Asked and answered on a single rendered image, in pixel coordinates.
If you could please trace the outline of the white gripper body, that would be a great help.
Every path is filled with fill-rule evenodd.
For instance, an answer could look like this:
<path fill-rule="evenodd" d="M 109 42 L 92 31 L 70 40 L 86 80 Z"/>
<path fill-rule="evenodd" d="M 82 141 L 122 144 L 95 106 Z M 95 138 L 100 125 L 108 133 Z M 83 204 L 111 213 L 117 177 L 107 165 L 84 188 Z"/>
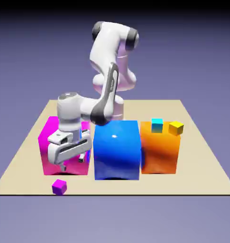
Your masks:
<path fill-rule="evenodd" d="M 92 148 L 90 130 L 75 130 L 66 132 L 57 129 L 47 139 L 48 160 L 52 164 L 60 165 L 65 161 L 85 153 Z"/>

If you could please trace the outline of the small purple cube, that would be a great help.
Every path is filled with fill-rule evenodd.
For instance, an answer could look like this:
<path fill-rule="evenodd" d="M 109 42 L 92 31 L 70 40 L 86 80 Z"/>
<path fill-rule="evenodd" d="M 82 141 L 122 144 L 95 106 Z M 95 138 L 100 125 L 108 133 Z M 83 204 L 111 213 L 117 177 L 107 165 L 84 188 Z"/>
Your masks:
<path fill-rule="evenodd" d="M 55 195 L 61 196 L 63 195 L 67 190 L 67 182 L 64 180 L 57 179 L 52 184 L 52 191 Z"/>

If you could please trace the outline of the small cyan cube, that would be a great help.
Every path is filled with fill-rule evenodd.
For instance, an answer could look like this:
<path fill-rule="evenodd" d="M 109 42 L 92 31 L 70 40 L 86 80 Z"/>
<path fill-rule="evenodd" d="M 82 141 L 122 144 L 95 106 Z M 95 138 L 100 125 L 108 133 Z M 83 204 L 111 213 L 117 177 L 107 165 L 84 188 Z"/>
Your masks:
<path fill-rule="evenodd" d="M 161 118 L 152 118 L 151 121 L 151 131 L 153 133 L 162 133 L 163 132 L 163 119 Z"/>

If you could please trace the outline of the small yellow cube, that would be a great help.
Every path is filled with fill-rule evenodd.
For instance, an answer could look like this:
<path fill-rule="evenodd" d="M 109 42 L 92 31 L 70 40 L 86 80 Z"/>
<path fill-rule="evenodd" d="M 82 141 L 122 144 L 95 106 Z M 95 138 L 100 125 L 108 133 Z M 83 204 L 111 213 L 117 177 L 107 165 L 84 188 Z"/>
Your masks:
<path fill-rule="evenodd" d="M 178 121 L 173 121 L 169 123 L 169 133 L 178 136 L 183 133 L 184 124 Z"/>

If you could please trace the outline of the large magenta box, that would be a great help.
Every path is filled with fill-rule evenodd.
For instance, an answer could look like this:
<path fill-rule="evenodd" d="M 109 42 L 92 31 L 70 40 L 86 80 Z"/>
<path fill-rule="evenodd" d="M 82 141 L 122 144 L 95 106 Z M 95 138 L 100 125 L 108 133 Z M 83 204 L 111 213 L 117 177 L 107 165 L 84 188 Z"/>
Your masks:
<path fill-rule="evenodd" d="M 47 148 L 49 142 L 47 138 L 58 129 L 58 124 L 59 121 L 57 116 L 49 116 L 38 137 L 44 175 L 88 175 L 90 150 L 85 152 L 83 162 L 79 161 L 79 155 L 65 161 L 66 171 L 62 171 L 58 165 L 51 164 L 48 161 Z"/>

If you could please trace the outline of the large blue box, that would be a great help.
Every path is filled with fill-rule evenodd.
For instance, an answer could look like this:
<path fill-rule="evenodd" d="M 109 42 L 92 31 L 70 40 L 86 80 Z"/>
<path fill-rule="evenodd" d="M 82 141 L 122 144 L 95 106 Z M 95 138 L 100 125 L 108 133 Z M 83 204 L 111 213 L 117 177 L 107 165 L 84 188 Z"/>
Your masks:
<path fill-rule="evenodd" d="M 96 126 L 93 158 L 96 180 L 139 180 L 141 139 L 138 121 L 117 120 Z"/>

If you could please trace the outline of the large orange box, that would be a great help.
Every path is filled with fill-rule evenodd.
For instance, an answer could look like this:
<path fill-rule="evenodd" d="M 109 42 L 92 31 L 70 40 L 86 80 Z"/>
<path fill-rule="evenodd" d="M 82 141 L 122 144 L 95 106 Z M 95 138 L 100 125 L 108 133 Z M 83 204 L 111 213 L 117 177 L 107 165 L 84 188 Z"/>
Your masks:
<path fill-rule="evenodd" d="M 161 133 L 152 132 L 150 121 L 140 123 L 141 173 L 176 173 L 181 137 L 169 132 L 169 123 L 168 121 L 164 122 Z"/>

